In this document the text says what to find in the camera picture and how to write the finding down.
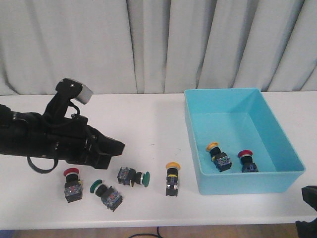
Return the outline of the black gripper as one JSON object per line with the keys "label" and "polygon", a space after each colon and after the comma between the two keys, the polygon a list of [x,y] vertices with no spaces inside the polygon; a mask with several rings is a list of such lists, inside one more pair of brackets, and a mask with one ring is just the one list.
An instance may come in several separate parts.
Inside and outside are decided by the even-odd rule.
{"label": "black gripper", "polygon": [[69,164],[106,170],[111,157],[123,153],[125,144],[103,135],[80,116],[60,124],[46,124],[42,137],[42,155],[65,160]]}
{"label": "black gripper", "polygon": [[[301,189],[303,200],[310,205],[315,211],[317,210],[317,186],[308,185]],[[317,219],[311,222],[296,221],[296,229],[300,238],[317,237]]]}

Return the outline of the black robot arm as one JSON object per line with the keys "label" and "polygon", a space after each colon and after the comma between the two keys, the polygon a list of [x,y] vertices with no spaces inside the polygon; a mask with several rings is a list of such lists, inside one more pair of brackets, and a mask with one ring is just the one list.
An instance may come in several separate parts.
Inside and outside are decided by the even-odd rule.
{"label": "black robot arm", "polygon": [[39,113],[19,113],[0,107],[0,152],[4,155],[64,160],[69,164],[107,169],[124,143],[104,136],[78,115],[50,124]]}

